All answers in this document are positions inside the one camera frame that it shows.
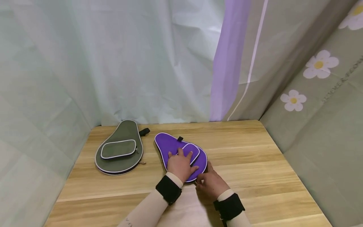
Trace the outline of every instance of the wooden table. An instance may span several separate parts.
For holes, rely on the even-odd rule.
[[[94,155],[115,127],[94,128],[45,224],[47,227],[116,227],[165,174],[154,137],[166,132],[204,149],[214,169],[239,194],[258,227],[331,226],[258,121],[141,125],[146,165],[122,176],[98,171]],[[211,201],[194,185],[183,187],[159,227],[222,227]]]

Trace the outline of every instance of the white piping trim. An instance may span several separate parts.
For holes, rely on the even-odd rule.
[[[106,139],[106,140],[108,140],[116,131],[117,131],[117,129],[118,129],[118,127],[121,125],[121,123],[122,122],[124,122],[124,121],[133,121],[133,120],[123,120],[123,121],[121,121],[120,122],[120,124],[118,124],[118,126],[117,126],[117,128],[115,129],[115,131]],[[138,135],[139,135],[139,139],[140,139],[140,141],[141,141],[141,137],[140,137],[140,134],[139,134],[139,128],[138,128],[138,126],[137,126],[137,123],[136,123],[136,121],[133,121],[133,122],[135,122],[135,124],[136,124],[136,129],[137,129],[137,133],[138,133]],[[104,173],[104,174],[107,174],[107,173],[121,173],[121,174],[110,174],[110,175],[112,175],[112,176],[116,176],[116,175],[123,175],[123,174],[126,174],[126,173],[128,173],[128,172],[126,172],[126,173],[122,173],[122,172],[125,172],[125,171],[128,171],[129,169],[132,169],[133,167],[135,167],[137,164],[139,164],[139,162],[140,162],[140,160],[141,160],[141,158],[142,158],[142,156],[144,155],[144,148],[143,148],[143,145],[142,145],[142,141],[141,141],[141,156],[140,156],[140,158],[139,158],[139,160],[132,166],[132,167],[130,167],[130,168],[127,168],[127,169],[125,169],[125,170],[122,170],[122,171],[106,171],[106,170],[104,170],[104,169],[102,169],[102,168],[100,168],[99,166],[98,166],[98,164],[97,164],[97,162],[96,162],[96,155],[97,155],[97,152],[98,152],[98,150],[99,150],[99,148],[102,146],[102,144],[103,143],[101,143],[101,145],[97,148],[97,151],[96,151],[96,154],[95,154],[95,156],[94,156],[94,163],[96,164],[96,166],[97,166],[97,168],[99,168],[100,170],[101,170],[101,172],[102,173]]]
[[[122,142],[127,142],[127,141],[133,141],[134,142],[134,149],[132,150],[132,152],[130,153],[127,153],[127,154],[121,154],[121,155],[117,155],[117,156],[112,156],[112,157],[104,157],[102,155],[103,153],[103,148],[107,145],[107,144],[110,144],[110,143],[122,143]],[[130,154],[133,154],[136,150],[136,141],[134,139],[127,139],[127,140],[122,140],[122,141],[116,141],[116,142],[109,142],[109,143],[105,143],[102,148],[101,148],[101,158],[103,159],[110,159],[110,158],[117,158],[117,157],[122,157],[122,156],[127,156],[127,155],[130,155]]]
[[[254,43],[254,47],[253,47],[253,54],[252,54],[252,59],[251,59],[251,65],[250,65],[250,70],[248,72],[248,79],[247,79],[247,85],[245,88],[245,91],[242,95],[242,98],[240,99],[240,101],[238,102],[238,104],[236,105],[236,107],[234,108],[234,110],[232,111],[232,113],[229,115],[229,117],[227,118],[227,121],[229,121],[229,119],[231,118],[231,116],[233,115],[233,113],[236,111],[237,107],[239,106],[239,104],[241,103],[242,99],[245,97],[245,94],[247,93],[247,89],[249,87],[249,84],[251,82],[251,75],[252,75],[252,69],[253,69],[253,64],[254,64],[254,60],[256,58],[256,52],[257,52],[257,47],[258,47],[258,41],[260,40],[260,35],[261,35],[261,30],[262,30],[262,25],[264,23],[264,19],[265,19],[265,14],[266,14],[266,9],[267,9],[267,3],[269,2],[269,0],[265,0],[264,2],[264,6],[262,8],[262,13],[261,13],[261,18],[260,18],[260,24],[258,25],[258,30],[257,30],[257,36],[256,36],[256,40]]]
[[[172,136],[172,135],[170,135],[170,134],[168,134],[168,133],[158,133],[158,134],[156,134],[156,136],[157,135],[159,135],[159,134],[167,134],[167,135],[169,135],[169,136],[171,136],[171,137],[174,137],[174,136]],[[161,159],[163,160],[163,164],[164,164],[164,168],[165,168],[165,170],[166,171],[168,171],[167,169],[166,169],[166,165],[165,165],[165,162],[164,162],[164,159],[163,159],[163,156],[162,156],[162,154],[161,154],[161,150],[160,150],[160,147],[159,147],[159,145],[158,145],[158,143],[156,142],[156,136],[154,137],[154,141],[155,141],[155,143],[156,143],[156,146],[158,147],[158,152],[160,153],[160,155],[161,155]],[[206,165],[205,165],[205,167],[204,167],[204,170],[203,170],[203,172],[202,173],[204,173],[205,172],[205,170],[207,169],[207,164],[208,164],[208,156],[207,156],[207,154],[204,152],[204,150],[202,149],[202,148],[200,148],[200,147],[198,147],[197,145],[195,145],[195,144],[193,144],[194,146],[196,146],[197,148],[198,148],[198,150],[199,150],[199,154],[198,154],[198,156],[197,157],[199,157],[199,155],[200,155],[200,152],[202,151],[203,153],[204,153],[204,155],[205,155],[205,157],[206,157],[206,159],[207,159],[207,163],[206,163]],[[193,182],[193,181],[195,181],[197,178],[194,178],[194,179],[192,179],[192,180],[190,180],[190,181],[185,181],[185,183],[190,183],[190,182]]]

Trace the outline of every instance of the flower pattern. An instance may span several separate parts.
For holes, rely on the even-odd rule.
[[[301,111],[303,106],[302,103],[306,102],[306,96],[299,94],[296,90],[289,91],[289,94],[282,94],[280,97],[281,101],[285,102],[285,109],[287,111]]]
[[[358,1],[348,13],[347,17],[338,26],[339,29],[347,27],[350,30],[363,28],[363,0]]]
[[[327,78],[330,75],[330,68],[334,68],[338,64],[339,60],[336,57],[331,57],[329,51],[322,50],[306,63],[307,69],[305,69],[303,76],[308,79],[315,76],[320,79]]]

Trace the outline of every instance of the black wrist strap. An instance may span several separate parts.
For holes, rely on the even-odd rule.
[[[226,200],[220,202],[216,200],[213,202],[213,204],[216,211],[219,211],[224,225],[226,221],[232,220],[245,210],[240,198],[236,193],[231,195]]]
[[[168,202],[169,206],[175,203],[182,193],[182,190],[168,176],[164,176],[155,187],[156,190]]]

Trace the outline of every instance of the gray curtain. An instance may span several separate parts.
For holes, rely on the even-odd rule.
[[[261,122],[333,226],[363,224],[363,0]]]

